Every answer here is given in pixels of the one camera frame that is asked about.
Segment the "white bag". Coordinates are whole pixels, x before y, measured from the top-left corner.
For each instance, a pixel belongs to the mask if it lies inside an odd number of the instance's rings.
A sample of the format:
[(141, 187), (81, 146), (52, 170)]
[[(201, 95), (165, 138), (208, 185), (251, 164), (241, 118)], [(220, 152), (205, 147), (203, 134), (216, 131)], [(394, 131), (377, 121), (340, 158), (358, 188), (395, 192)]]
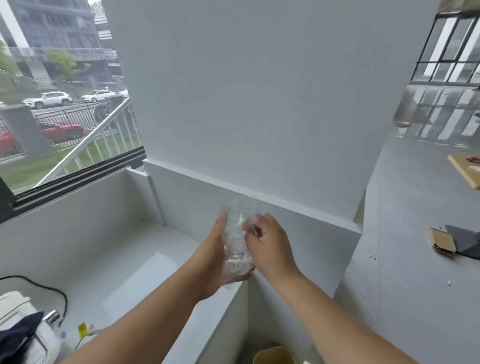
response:
[(0, 296), (0, 364), (54, 364), (61, 341), (53, 325), (57, 310), (37, 310), (18, 291)]

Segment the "dark blue cloth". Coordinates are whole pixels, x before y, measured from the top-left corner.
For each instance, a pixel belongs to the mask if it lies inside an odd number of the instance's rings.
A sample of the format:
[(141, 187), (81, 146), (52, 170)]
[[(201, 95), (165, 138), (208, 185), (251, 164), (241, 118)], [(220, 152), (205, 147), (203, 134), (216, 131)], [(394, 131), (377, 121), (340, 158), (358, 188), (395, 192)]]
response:
[(43, 317), (43, 311), (35, 312), (11, 328), (0, 330), (0, 364), (25, 364), (27, 351)]

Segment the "white metal railing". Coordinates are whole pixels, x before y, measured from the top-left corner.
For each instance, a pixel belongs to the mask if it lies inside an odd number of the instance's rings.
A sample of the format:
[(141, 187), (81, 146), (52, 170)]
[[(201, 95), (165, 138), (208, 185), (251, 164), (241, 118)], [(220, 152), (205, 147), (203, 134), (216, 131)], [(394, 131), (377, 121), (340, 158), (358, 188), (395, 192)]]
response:
[(135, 118), (133, 103), (127, 97), (34, 187), (40, 187), (87, 167), (126, 155), (141, 147), (143, 147), (143, 141)]

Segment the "white suv car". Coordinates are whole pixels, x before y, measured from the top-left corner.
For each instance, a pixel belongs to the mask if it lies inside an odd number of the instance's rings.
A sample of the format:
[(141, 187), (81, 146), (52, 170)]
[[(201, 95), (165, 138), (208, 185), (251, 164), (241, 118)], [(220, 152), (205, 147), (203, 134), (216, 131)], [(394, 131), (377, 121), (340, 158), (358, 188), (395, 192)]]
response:
[(62, 91), (41, 93), (39, 97), (31, 97), (22, 100), (22, 104), (34, 109), (40, 110), (49, 107), (67, 106), (73, 103), (70, 94)]

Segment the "red car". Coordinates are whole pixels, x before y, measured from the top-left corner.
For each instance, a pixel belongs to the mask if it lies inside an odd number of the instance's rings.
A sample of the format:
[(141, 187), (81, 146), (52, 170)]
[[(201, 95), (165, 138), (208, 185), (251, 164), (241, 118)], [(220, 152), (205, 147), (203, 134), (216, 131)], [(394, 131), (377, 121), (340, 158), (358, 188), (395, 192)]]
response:
[[(39, 123), (44, 136), (53, 144), (72, 141), (85, 135), (84, 128), (78, 124)], [(19, 142), (7, 126), (0, 126), (0, 157), (24, 154)]]

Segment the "wooden board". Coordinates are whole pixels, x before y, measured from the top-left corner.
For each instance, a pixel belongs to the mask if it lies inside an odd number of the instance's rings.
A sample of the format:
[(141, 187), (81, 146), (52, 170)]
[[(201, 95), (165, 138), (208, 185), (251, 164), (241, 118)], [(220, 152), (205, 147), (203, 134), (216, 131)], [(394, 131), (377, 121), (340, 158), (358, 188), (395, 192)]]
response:
[(480, 191), (480, 156), (454, 153), (447, 159), (472, 189)]

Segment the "clear plastic bag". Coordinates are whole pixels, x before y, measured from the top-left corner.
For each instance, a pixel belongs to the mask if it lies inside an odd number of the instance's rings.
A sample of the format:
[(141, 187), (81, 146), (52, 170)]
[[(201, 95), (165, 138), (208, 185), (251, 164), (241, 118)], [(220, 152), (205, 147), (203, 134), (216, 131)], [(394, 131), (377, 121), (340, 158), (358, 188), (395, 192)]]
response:
[(251, 216), (258, 215), (257, 201), (249, 196), (236, 197), (229, 205), (223, 206), (221, 211), (226, 211), (228, 214), (225, 228), (226, 264), (224, 272), (242, 275), (250, 268), (255, 268), (252, 254), (244, 240), (243, 222)]

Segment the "yellow bin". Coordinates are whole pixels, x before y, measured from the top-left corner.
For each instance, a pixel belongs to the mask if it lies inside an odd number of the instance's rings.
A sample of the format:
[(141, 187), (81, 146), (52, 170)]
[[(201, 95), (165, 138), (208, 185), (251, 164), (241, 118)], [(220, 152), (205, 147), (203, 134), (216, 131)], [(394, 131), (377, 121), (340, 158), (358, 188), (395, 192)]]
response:
[(297, 364), (293, 353), (285, 346), (279, 345), (258, 351), (252, 364)]

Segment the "person's left forearm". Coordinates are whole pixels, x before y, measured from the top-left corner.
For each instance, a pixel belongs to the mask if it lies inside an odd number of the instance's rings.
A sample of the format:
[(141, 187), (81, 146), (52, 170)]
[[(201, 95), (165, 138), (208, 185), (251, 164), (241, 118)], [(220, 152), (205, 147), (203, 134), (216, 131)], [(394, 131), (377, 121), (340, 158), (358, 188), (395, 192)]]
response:
[(161, 364), (195, 306), (211, 295), (205, 283), (202, 271), (187, 262), (61, 364)]

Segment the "person's left hand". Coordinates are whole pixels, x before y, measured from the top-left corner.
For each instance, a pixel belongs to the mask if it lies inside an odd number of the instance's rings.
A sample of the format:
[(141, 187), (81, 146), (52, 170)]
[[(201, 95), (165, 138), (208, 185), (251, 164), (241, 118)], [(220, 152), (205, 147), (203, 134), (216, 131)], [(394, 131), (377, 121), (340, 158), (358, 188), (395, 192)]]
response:
[(226, 255), (224, 245), (226, 234), (222, 242), (215, 241), (215, 224), (202, 243), (187, 261), (187, 268), (193, 275), (192, 290), (195, 300), (200, 302), (214, 295), (220, 287), (248, 280), (255, 267), (244, 274), (225, 273)]

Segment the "brown cardboard piece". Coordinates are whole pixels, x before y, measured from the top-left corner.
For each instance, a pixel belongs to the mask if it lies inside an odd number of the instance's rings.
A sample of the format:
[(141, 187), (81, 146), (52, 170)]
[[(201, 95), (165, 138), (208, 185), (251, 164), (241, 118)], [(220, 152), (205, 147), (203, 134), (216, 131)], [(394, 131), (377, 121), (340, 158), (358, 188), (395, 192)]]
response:
[(428, 230), (429, 245), (437, 253), (453, 257), (457, 253), (455, 242), (450, 234), (442, 229), (430, 227)]

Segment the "black metal fence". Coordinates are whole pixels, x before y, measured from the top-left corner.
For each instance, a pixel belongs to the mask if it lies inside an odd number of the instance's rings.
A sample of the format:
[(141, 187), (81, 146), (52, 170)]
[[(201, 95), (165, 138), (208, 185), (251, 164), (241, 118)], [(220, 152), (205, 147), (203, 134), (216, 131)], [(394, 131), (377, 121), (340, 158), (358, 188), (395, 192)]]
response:
[[(55, 151), (79, 143), (92, 132), (109, 114), (107, 102), (95, 103), (66, 110), (34, 114), (35, 121)], [(25, 156), (21, 144), (0, 116), (0, 161)]]

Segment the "grey dustpan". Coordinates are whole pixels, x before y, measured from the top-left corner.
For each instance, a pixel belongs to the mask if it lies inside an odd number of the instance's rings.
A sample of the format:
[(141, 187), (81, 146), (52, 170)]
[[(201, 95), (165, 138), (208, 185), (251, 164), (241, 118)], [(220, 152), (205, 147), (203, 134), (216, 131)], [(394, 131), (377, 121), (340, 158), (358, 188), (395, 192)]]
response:
[(480, 230), (445, 225), (446, 232), (452, 237), (457, 254), (480, 261)]

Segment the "white sedan car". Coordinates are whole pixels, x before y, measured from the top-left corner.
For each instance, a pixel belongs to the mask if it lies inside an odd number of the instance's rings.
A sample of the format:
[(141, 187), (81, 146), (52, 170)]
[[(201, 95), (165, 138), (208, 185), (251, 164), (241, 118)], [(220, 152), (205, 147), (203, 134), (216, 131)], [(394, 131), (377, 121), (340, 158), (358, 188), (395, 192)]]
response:
[(117, 96), (117, 93), (108, 89), (93, 90), (88, 94), (82, 95), (81, 101), (84, 103), (97, 103), (115, 96)]

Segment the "black grid window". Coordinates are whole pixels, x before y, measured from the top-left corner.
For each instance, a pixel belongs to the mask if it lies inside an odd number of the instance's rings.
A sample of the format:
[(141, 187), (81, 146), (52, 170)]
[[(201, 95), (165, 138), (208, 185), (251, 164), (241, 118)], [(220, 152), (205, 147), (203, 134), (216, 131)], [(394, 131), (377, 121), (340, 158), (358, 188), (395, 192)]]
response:
[(480, 89), (480, 9), (435, 16), (410, 83)]

